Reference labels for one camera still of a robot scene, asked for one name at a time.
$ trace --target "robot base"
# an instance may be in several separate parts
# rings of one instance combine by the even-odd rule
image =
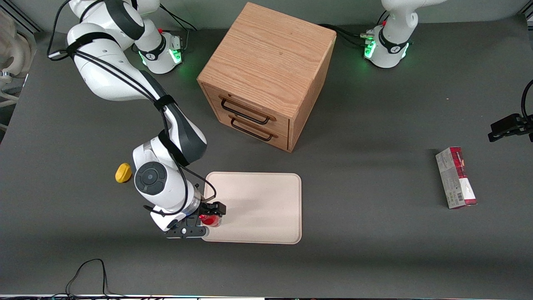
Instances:
[[[181,39],[179,36],[173,36],[170,33],[161,34],[166,42],[165,49],[161,53],[160,57],[144,57],[140,52],[142,63],[150,69],[155,74],[165,74],[172,71],[177,65],[181,64],[182,50],[181,50]]]
[[[367,30],[367,34],[377,37],[382,28],[383,26],[380,25]],[[398,47],[397,53],[390,54],[388,49],[379,41],[379,38],[374,38],[365,48],[364,56],[377,67],[388,69],[395,67],[405,57],[407,48],[409,48],[409,43],[403,49]]]

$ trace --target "black strap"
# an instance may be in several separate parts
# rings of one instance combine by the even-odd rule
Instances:
[[[172,96],[170,95],[164,95],[163,97],[157,99],[155,102],[154,102],[154,106],[157,108],[157,110],[162,110],[163,107],[171,104],[171,103],[176,103],[176,101],[174,101],[174,98],[172,98]]]
[[[148,60],[156,60],[163,51],[166,49],[166,39],[161,35],[161,42],[152,51],[142,51],[139,49],[139,52]]]
[[[113,22],[124,34],[134,40],[141,38],[144,34],[144,24],[141,26],[132,19],[122,0],[106,0],[106,8]]]
[[[110,34],[108,33],[103,33],[103,32],[92,32],[92,33],[87,33],[87,34],[84,34],[82,36],[80,36],[79,38],[77,38],[72,44],[70,44],[68,47],[67,47],[67,53],[73,57],[74,55],[74,51],[78,50],[81,46],[84,46],[84,45],[87,45],[87,44],[90,44],[92,43],[94,40],[97,40],[99,38],[105,38],[105,39],[108,39],[108,40],[112,40],[114,41],[115,43],[117,43],[117,41],[113,38],[113,36],[111,36]]]
[[[383,46],[385,46],[385,48],[387,48],[388,52],[390,54],[396,54],[398,52],[400,52],[403,47],[405,47],[407,45],[407,43],[409,42],[409,40],[401,43],[401,44],[394,44],[393,42],[389,42],[386,38],[385,38],[385,35],[383,35],[383,28],[379,31],[379,41],[381,42],[381,44]]]
[[[165,148],[168,150],[168,152],[174,156],[178,164],[183,167],[189,165],[189,162],[185,159],[185,156],[183,156],[183,153],[181,153],[180,149],[168,138],[165,130],[162,130],[157,137],[161,141],[161,144],[163,144],[163,146],[165,146]]]

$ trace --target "beige tray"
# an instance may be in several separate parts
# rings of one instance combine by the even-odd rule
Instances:
[[[296,244],[302,238],[302,181],[292,173],[212,172],[216,199],[227,207],[208,242]],[[206,185],[204,196],[213,195]]]

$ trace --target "red can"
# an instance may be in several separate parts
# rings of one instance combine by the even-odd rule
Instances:
[[[200,220],[202,224],[210,227],[219,227],[222,223],[219,216],[208,216],[208,215],[200,215]]]

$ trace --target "drawer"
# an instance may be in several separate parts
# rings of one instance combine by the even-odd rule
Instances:
[[[260,108],[253,108],[246,104],[246,100],[236,99],[223,90],[204,84],[204,89],[209,97],[216,114],[221,118],[223,115],[233,115],[240,120],[246,120],[256,128],[267,132],[278,133],[287,136],[289,133],[289,119],[276,114],[266,113]]]
[[[221,114],[220,122],[232,127],[248,136],[254,137],[274,147],[287,151],[288,138],[275,132],[270,132],[264,128],[258,128],[256,124],[248,122],[238,116]]]

